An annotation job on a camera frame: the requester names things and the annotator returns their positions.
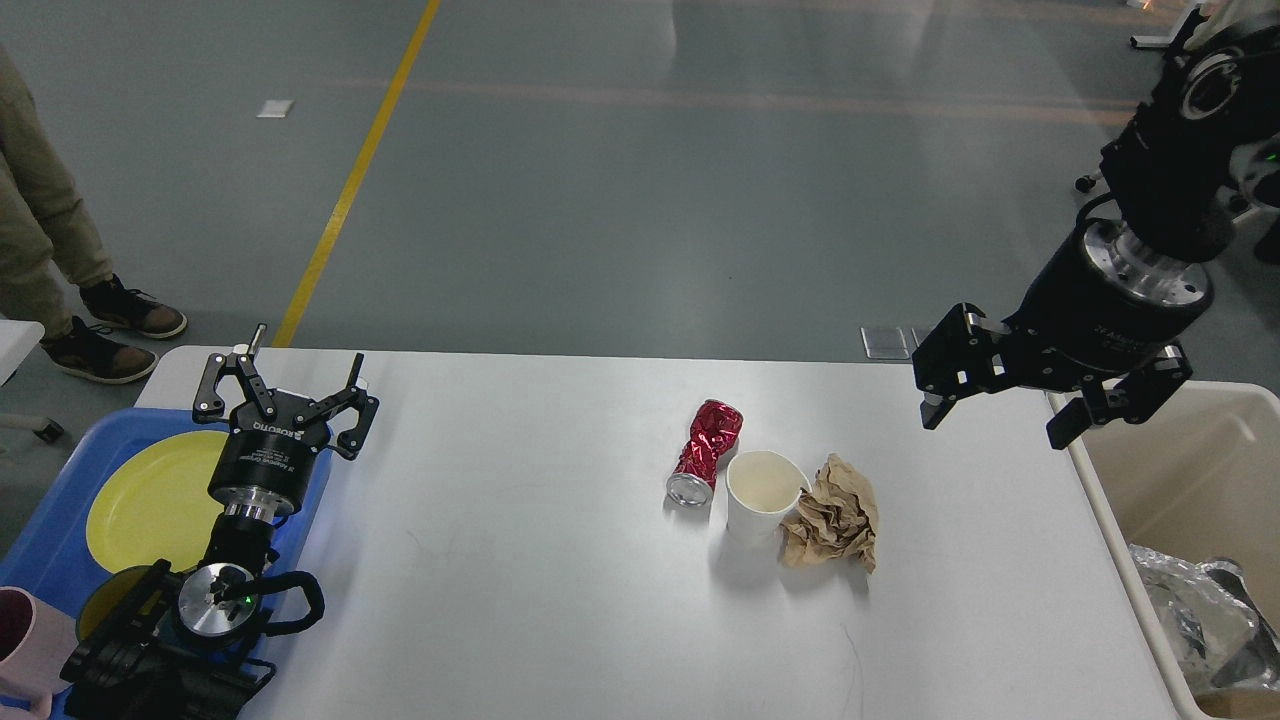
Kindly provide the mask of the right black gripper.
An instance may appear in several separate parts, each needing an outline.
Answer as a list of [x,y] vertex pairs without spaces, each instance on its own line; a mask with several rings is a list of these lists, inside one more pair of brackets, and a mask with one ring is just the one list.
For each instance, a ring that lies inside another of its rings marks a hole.
[[1016,387],[1071,396],[1046,424],[1055,450],[1110,420],[1147,421],[1189,380],[1180,336],[1212,301],[1202,265],[1155,251],[1121,222],[1087,218],[1010,316],[993,323],[957,304],[918,345],[922,425]]

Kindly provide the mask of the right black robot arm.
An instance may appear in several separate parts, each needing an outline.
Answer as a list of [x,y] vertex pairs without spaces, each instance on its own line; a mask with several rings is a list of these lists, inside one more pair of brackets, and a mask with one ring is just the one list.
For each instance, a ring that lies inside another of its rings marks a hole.
[[1169,61],[1101,151],[1085,202],[1001,322],[955,305],[911,355],[933,430],[965,398],[1014,387],[1070,395],[1053,448],[1114,420],[1149,420],[1190,379],[1179,334],[1204,314],[1204,264],[1233,242],[1225,186],[1277,209],[1277,13],[1235,20]]

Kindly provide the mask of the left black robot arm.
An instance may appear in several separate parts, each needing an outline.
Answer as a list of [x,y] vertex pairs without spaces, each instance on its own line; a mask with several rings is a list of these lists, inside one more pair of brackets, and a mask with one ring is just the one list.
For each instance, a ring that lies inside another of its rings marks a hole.
[[291,568],[276,530],[301,512],[320,456],[357,459],[380,402],[361,383],[323,398],[271,388],[255,365],[265,325],[244,348],[212,354],[192,418],[227,425],[207,486],[221,510],[189,568],[159,559],[119,571],[84,606],[79,644],[60,676],[73,719],[236,719],[276,675],[255,656],[262,639],[317,624],[317,579]]

